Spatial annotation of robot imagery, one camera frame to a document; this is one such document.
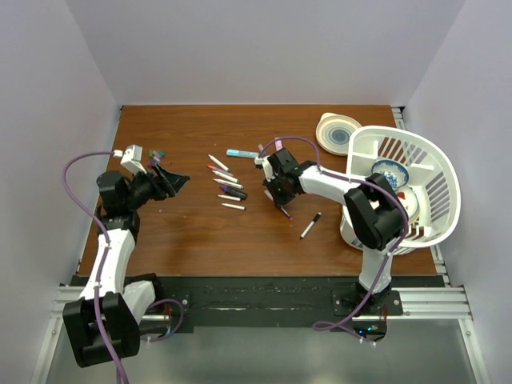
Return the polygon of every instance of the white marker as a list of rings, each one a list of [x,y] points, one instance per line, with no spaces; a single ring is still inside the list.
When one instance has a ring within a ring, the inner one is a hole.
[[[218,172],[216,170],[212,170],[212,172],[214,174],[216,174],[217,176],[220,176],[221,178],[224,178],[226,180],[229,180],[230,182],[236,182],[236,183],[240,183],[240,180],[238,180],[237,178],[233,178],[231,176],[228,176],[227,174],[224,174],[222,172]]]
[[[240,190],[243,190],[243,186],[240,184],[236,184],[234,182],[228,182],[227,180],[222,180],[221,178],[214,178],[215,182],[218,182],[219,184],[224,184],[225,186],[232,186],[233,188],[238,188]]]
[[[310,224],[304,229],[304,232],[302,232],[301,234],[301,240],[307,235],[307,233],[310,231],[311,227],[313,226],[313,224],[315,224],[317,222],[317,220],[320,219],[320,217],[322,216],[322,212],[318,212],[313,220],[311,220]]]
[[[218,166],[220,166],[224,171],[226,171],[226,172],[230,172],[230,173],[231,173],[230,169],[229,169],[227,166],[225,166],[224,164],[222,164],[219,160],[217,160],[216,158],[214,158],[211,154],[209,154],[209,155],[208,155],[208,157],[210,158],[210,160],[211,160],[212,162],[214,162],[215,164],[217,164]]]
[[[228,204],[226,202],[223,202],[222,205],[227,206],[228,208],[235,208],[236,210],[246,210],[244,206],[236,206],[235,204]]]
[[[227,194],[218,194],[217,196],[219,196],[220,198],[224,198],[226,200],[235,200],[236,202],[241,201],[240,198],[236,198],[235,196],[228,196]]]

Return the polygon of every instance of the black marker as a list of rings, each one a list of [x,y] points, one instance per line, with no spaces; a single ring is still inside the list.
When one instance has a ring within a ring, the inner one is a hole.
[[[322,212],[318,212],[313,220],[311,220],[310,224],[304,229],[304,232],[302,232],[301,234],[301,240],[304,239],[304,237],[307,235],[307,233],[310,231],[311,227],[313,226],[313,224],[315,224],[319,219],[320,217],[322,216]]]
[[[230,186],[221,186],[221,190],[226,192],[229,196],[235,196],[236,198],[240,198],[241,200],[245,200],[247,198],[247,194],[242,192],[241,190],[237,190],[235,188],[231,188]]]

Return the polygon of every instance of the white wall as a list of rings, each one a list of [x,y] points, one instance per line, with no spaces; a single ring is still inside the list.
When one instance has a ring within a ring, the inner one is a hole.
[[[463,0],[67,0],[117,102],[407,102]]]
[[[90,224],[61,187],[62,167],[110,147],[118,108],[63,0],[3,1],[0,56],[0,382],[17,384],[30,381]],[[71,172],[90,206],[104,165]]]
[[[462,215],[442,252],[467,288],[496,384],[512,377],[511,14],[510,1],[467,0],[405,113],[458,172]]]

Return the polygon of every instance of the black metal base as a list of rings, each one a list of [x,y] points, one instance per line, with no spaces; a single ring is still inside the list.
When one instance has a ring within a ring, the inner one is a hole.
[[[87,279],[74,276],[71,285],[84,286]],[[357,277],[161,276],[159,280],[164,298],[186,300],[182,333],[194,332],[196,326],[311,327],[318,320],[338,322],[354,309],[360,295]],[[444,281],[441,276],[394,277],[393,287],[400,286],[443,287]],[[402,314],[396,290],[365,307],[361,314],[380,315],[383,308],[388,315]],[[172,326],[177,320],[178,316],[173,316]],[[356,323],[365,328],[375,326]],[[141,325],[142,332],[144,329],[147,326]]]

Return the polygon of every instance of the gray floor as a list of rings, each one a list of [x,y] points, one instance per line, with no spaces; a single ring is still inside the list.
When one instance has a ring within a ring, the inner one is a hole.
[[[198,328],[123,359],[130,383],[474,383],[457,321],[394,321],[376,348],[308,329]],[[112,363],[78,368],[61,332],[48,383],[115,383]]]

